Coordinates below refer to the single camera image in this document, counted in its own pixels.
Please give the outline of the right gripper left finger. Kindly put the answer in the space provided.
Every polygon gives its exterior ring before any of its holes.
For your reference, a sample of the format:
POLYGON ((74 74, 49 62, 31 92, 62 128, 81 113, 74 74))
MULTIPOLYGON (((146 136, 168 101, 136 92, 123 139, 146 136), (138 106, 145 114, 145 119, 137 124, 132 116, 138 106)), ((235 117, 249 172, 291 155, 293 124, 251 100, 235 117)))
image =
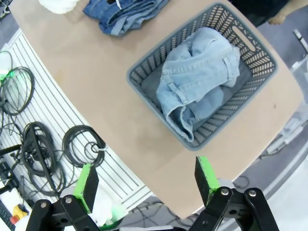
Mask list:
POLYGON ((34 204, 27 231, 63 231, 73 226, 76 231, 98 231, 89 214, 93 210, 99 178, 96 167, 90 163, 82 168, 72 194, 57 202, 38 200, 34 204))

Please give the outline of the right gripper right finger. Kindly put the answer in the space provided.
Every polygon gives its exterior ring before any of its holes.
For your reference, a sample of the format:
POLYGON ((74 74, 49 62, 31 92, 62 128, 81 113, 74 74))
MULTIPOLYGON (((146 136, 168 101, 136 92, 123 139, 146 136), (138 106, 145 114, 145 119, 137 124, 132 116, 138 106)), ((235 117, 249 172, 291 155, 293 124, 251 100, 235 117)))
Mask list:
POLYGON ((220 186, 205 156, 196 157, 195 180, 205 209, 190 227, 191 231, 215 231, 224 218, 233 218, 243 231, 278 231, 268 202, 259 188, 239 192, 220 186))

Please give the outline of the person's left hand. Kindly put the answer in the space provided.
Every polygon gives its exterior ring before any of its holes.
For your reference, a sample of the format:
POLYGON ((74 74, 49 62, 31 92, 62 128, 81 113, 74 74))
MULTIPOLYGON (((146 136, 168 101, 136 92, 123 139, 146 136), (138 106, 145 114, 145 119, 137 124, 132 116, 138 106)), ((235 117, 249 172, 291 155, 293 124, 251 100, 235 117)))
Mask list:
POLYGON ((287 9, 281 9, 274 17, 268 20, 268 23, 270 25, 280 25, 285 21, 288 14, 289 11, 287 9))

